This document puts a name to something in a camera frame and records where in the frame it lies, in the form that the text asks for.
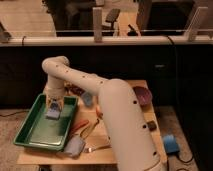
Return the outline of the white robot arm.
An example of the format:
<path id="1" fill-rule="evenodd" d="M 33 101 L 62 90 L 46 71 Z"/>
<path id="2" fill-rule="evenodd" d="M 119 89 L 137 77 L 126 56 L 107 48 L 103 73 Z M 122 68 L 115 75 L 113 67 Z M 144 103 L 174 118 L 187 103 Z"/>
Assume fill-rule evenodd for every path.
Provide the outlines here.
<path id="1" fill-rule="evenodd" d="M 65 81 L 98 97 L 119 171 L 166 171 L 129 83 L 72 69 L 65 56 L 46 58 L 42 69 L 49 99 L 63 98 Z"/>

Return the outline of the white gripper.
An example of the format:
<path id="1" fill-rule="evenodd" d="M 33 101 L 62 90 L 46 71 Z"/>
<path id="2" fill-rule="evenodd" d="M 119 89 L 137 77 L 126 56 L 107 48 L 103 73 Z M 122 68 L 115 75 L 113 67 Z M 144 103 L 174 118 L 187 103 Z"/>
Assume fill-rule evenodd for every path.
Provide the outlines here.
<path id="1" fill-rule="evenodd" d="M 45 86 L 44 93 L 46 95 L 46 103 L 51 104 L 53 101 L 57 103 L 62 103 L 64 99 L 64 89 L 63 88 L 49 88 Z"/>

